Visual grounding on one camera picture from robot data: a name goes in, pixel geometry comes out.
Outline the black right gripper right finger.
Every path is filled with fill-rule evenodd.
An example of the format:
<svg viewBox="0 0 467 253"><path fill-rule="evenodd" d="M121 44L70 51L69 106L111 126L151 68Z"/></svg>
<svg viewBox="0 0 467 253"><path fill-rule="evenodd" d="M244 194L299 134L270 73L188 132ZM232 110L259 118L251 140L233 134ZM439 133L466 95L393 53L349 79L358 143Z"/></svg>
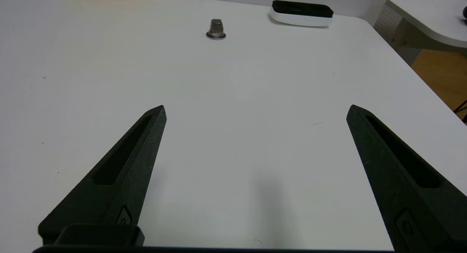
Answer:
<svg viewBox="0 0 467 253"><path fill-rule="evenodd" d="M373 113L346 120L394 250L465 253L466 196Z"/></svg>

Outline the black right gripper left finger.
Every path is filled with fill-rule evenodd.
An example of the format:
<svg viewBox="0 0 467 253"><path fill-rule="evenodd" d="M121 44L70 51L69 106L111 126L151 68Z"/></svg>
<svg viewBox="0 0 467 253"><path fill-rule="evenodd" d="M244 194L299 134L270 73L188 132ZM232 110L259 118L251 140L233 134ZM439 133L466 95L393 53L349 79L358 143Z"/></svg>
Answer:
<svg viewBox="0 0 467 253"><path fill-rule="evenodd" d="M73 224L137 225L166 124L165 107L145 112L38 226L44 245Z"/></svg>

